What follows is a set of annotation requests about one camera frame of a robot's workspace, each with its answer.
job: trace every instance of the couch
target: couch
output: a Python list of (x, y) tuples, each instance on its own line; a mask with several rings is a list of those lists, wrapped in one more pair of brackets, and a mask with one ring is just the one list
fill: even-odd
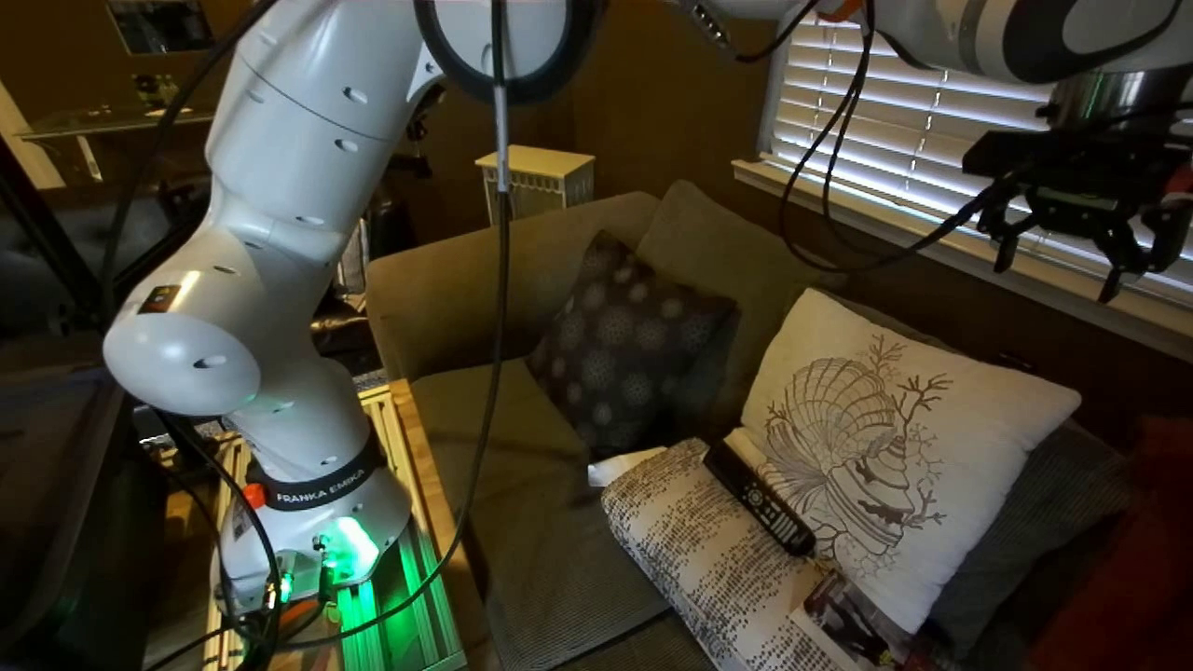
[[(369, 328), (384, 373), (414, 388), (451, 511), (470, 511), (466, 552), (477, 567), (488, 645), (503, 667), (712, 667), (693, 623), (652, 585), (626, 537), (611, 533), (608, 507), (589, 485), (589, 466), (626, 447), (593, 451), (563, 395), (544, 384), (544, 362), (533, 365), (544, 332), (585, 280), (593, 239), (608, 235), (660, 280), (727, 302), (723, 321), (705, 324), (701, 350), (671, 380), (667, 410), (641, 425), (634, 447), (727, 436), (798, 294), (843, 291), (693, 183), (675, 183), (664, 198), (615, 194), (514, 220), (503, 309), (492, 227), (369, 265)], [(500, 395), (473, 477), (500, 313), (507, 321)], [(1118, 451), (1074, 421), (1029, 455), (980, 552), (973, 548), (958, 570), (958, 582), (962, 574), (969, 582), (947, 585), (921, 630), (939, 660), (1007, 667), (1025, 656), (1029, 637), (1089, 563), (1096, 533), (1126, 507), (1130, 488), (1118, 473)], [(1051, 511), (1048, 526), (1022, 529), (1022, 518), (1040, 511)], [(966, 649), (951, 649), (954, 630), (939, 619), (966, 623), (969, 604), (980, 615), (969, 619)]]

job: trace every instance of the window blinds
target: window blinds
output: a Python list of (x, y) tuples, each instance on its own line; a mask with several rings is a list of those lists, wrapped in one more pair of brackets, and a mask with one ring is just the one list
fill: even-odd
[[(802, 160), (805, 145), (846, 97), (857, 56), (861, 30), (850, 22), (809, 19), (790, 34), (787, 60), (772, 86), (764, 160), (783, 171)], [(861, 198), (876, 205), (887, 224), (928, 231), (988, 186), (988, 179), (962, 171), (966, 149), (984, 130), (1044, 130), (1036, 108), (1048, 104), (1048, 97), (1048, 86), (910, 67), (876, 37), (861, 104), (831, 171), (835, 201)], [(831, 145), (835, 134), (820, 142), (816, 157), (802, 171), (805, 179), (824, 179)], [(1092, 280), (1107, 276), (1104, 253), (1085, 239), (1033, 227), (1018, 242), (1018, 257), (1025, 253)], [(1163, 276), (1126, 276), (1126, 291), (1193, 309), (1193, 242), (1186, 242), (1182, 261)]]

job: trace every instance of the remote control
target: remote control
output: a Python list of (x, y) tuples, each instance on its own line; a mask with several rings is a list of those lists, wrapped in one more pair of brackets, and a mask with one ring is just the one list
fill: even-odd
[(790, 555), (816, 548), (816, 533), (727, 444), (712, 444), (705, 466)]

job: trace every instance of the dark patterned pillow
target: dark patterned pillow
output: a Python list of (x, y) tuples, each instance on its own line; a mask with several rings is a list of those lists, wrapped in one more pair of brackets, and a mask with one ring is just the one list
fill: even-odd
[(731, 317), (734, 302), (656, 276), (600, 231), (570, 298), (529, 354), (529, 373), (593, 459), (608, 459), (652, 436), (682, 377)]

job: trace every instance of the window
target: window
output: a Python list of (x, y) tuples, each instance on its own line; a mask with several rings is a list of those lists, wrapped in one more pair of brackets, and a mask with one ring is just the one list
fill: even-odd
[[(850, 22), (802, 22), (790, 34), (787, 56), (775, 60), (768, 119), (761, 134), (761, 160), (738, 164), (738, 175), (764, 186), (783, 186), (787, 171), (802, 160), (805, 145), (831, 119), (850, 89), (861, 56), (861, 30)], [(839, 164), (831, 171), (835, 220), (891, 235), (925, 235), (958, 205), (966, 205), (988, 179), (966, 175), (962, 157), (984, 130), (1044, 130), (1036, 108), (1048, 104), (1048, 86), (1014, 86), (966, 71), (910, 67), (880, 37), (872, 45), (861, 104), (846, 130)], [(798, 190), (820, 198), (824, 168), (835, 134), (805, 164)], [(973, 272), (1036, 287), (1051, 283), (1081, 294), (1085, 313), (1107, 276), (1104, 253), (1070, 235), (1033, 227), (1018, 242), (1014, 272), (995, 276), (995, 246), (973, 224), (958, 227), (947, 242), (951, 257), (966, 257)], [(1193, 242), (1163, 276), (1122, 280), (1111, 309), (1122, 324), (1159, 324), (1174, 332), (1182, 350), (1193, 336)]]

